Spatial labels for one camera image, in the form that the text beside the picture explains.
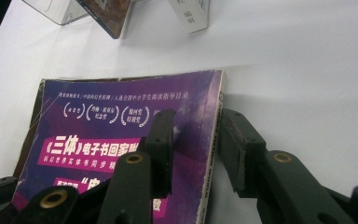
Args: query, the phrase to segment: white box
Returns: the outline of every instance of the white box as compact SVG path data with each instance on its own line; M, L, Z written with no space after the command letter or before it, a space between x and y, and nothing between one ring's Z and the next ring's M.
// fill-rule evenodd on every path
M209 0L168 0L188 33L208 27Z

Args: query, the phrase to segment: gold screw hole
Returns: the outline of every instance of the gold screw hole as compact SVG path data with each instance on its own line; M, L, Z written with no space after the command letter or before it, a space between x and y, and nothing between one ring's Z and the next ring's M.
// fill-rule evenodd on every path
M286 153L276 153L274 154L274 160L278 162L291 162L292 158Z
M40 201L40 206L43 208L53 208L65 202L66 198L68 198L66 190L58 189L46 195Z
M127 163L138 163L140 161L142 161L144 159L143 156L139 155L139 154L135 154L135 155L130 155L126 158L126 162Z

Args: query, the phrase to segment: white table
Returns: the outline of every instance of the white table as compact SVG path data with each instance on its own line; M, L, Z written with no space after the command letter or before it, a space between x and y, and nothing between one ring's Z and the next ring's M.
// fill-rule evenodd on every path
M187 34L167 1L131 9L112 39L94 20L60 27L12 0L0 28L0 177L11 175L41 78L227 71L225 107L268 149L298 156L324 186L358 186L358 1L211 0L210 26ZM260 223L216 160L210 223Z

